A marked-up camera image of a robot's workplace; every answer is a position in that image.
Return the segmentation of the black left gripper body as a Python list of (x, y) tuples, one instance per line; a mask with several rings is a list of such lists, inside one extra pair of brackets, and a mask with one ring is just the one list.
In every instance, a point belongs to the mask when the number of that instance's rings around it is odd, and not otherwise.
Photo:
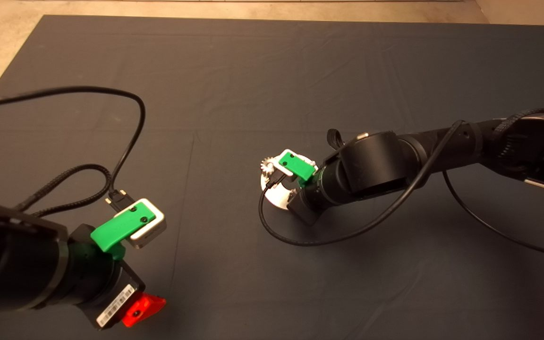
[(145, 283), (124, 261), (114, 260), (91, 238), (95, 228), (80, 224), (69, 236), (69, 261), (62, 303), (77, 307), (98, 330), (120, 323), (145, 290)]

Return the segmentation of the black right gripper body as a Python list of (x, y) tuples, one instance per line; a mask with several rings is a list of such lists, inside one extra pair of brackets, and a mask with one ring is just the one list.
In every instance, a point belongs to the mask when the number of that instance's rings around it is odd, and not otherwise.
[(315, 175), (289, 200), (289, 212), (303, 224), (313, 226), (325, 211), (336, 206), (331, 195), (335, 183), (335, 175), (330, 172)]

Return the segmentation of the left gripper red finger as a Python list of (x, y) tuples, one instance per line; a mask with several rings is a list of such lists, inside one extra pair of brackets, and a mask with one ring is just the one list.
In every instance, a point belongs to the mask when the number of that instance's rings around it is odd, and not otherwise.
[(160, 296), (138, 292), (136, 299), (130, 304), (125, 314), (123, 314), (121, 322), (125, 327), (133, 327), (137, 323), (160, 312), (166, 304), (166, 299)]

